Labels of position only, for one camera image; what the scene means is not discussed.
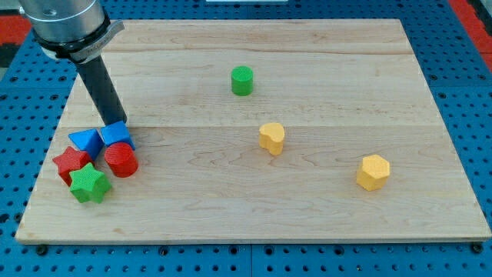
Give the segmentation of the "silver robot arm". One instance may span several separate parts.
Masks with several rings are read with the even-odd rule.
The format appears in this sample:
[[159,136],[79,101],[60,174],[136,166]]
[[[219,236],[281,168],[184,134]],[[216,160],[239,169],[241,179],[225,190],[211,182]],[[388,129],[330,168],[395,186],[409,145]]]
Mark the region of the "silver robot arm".
[[54,59],[85,64],[125,29],[112,22],[99,0],[20,0],[38,44]]

